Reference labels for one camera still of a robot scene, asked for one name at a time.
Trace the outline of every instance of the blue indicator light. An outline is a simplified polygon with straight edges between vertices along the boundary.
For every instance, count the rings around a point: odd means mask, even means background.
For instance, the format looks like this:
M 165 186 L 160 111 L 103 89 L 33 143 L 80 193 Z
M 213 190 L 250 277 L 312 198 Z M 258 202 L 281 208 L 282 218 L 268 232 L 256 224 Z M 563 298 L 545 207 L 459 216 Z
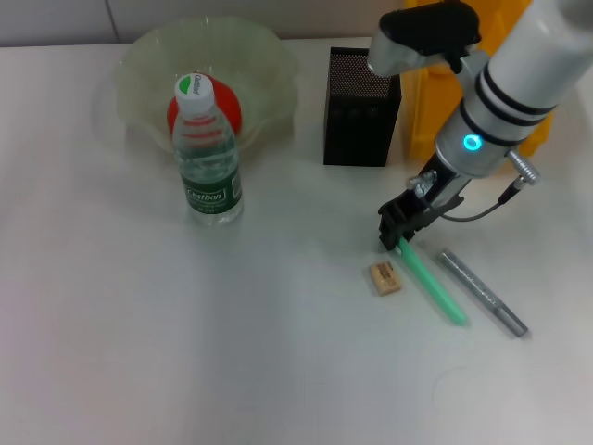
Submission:
M 463 139 L 463 145 L 470 151 L 477 151 L 482 148 L 482 138 L 477 134 L 468 134 Z

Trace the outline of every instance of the black mesh pen holder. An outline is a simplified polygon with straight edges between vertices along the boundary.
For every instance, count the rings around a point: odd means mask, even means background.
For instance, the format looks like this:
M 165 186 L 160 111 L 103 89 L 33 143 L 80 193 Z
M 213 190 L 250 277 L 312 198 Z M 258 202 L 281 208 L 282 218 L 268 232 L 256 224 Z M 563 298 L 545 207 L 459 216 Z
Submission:
M 401 102 L 399 76 L 375 76 L 368 49 L 332 48 L 325 100 L 325 165 L 384 167 Z

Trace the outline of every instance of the plastic bottle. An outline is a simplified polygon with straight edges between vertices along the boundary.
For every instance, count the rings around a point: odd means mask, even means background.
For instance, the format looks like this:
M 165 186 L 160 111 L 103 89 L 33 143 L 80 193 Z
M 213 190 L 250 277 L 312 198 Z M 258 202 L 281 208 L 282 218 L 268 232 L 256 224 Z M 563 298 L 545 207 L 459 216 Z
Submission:
M 228 223 L 243 210 L 233 129 L 216 107 L 207 76 L 183 76 L 175 84 L 175 96 L 179 116 L 173 148 L 187 202 L 202 223 Z

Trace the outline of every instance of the red ball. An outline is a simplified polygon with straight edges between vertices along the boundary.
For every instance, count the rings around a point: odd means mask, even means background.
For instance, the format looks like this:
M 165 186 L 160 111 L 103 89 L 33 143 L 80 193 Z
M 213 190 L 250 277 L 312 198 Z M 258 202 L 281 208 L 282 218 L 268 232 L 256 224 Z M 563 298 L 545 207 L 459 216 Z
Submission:
M 221 109 L 226 119 L 231 124 L 235 134 L 239 134 L 241 131 L 241 124 L 243 123 L 243 117 L 241 115 L 241 106 L 237 96 L 234 95 L 233 90 L 221 81 L 217 81 L 212 76 L 205 74 L 211 81 L 214 87 L 214 98 L 216 100 L 216 106 Z M 179 105 L 177 104 L 177 98 L 174 97 L 169 103 L 167 108 L 167 124 L 169 125 L 169 131 L 173 133 L 173 125 L 179 114 Z

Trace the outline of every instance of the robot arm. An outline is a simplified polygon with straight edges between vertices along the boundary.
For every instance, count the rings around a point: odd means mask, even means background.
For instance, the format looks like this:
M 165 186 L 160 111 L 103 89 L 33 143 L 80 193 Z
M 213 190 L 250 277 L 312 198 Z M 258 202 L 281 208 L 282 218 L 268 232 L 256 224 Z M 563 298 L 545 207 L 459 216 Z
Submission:
M 490 211 L 538 181 L 537 170 L 515 148 L 593 64 L 591 3 L 534 0 L 490 60 L 486 53 L 472 51 L 480 40 L 479 22 L 462 2 L 394 11 L 381 18 L 369 52 L 376 74 L 391 76 L 447 62 L 463 87 L 463 99 L 436 137 L 435 155 L 410 180 L 409 190 L 379 210 L 381 239 L 388 249 L 438 217 L 447 218 L 445 213 L 463 200 L 460 191 L 472 179 L 494 173 L 506 159 L 519 177 Z

